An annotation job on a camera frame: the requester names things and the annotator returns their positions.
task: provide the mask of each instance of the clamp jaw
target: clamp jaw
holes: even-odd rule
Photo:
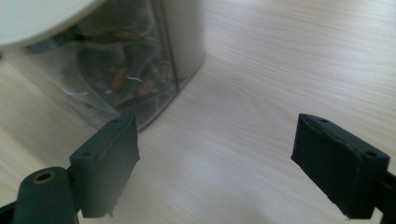
[[[79,210],[84,217],[111,215],[139,159],[135,117],[113,119],[70,156],[67,170],[28,175],[17,201],[0,208],[0,223],[78,223]]]
[[[334,123],[301,114],[291,159],[348,218],[396,223],[396,177],[390,157]]]

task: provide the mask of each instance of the wooden table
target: wooden table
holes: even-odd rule
[[[299,113],[388,153],[396,174],[396,4],[207,0],[202,69],[146,130],[114,211],[81,223],[350,221],[290,160]],[[0,204],[95,129],[0,63]]]

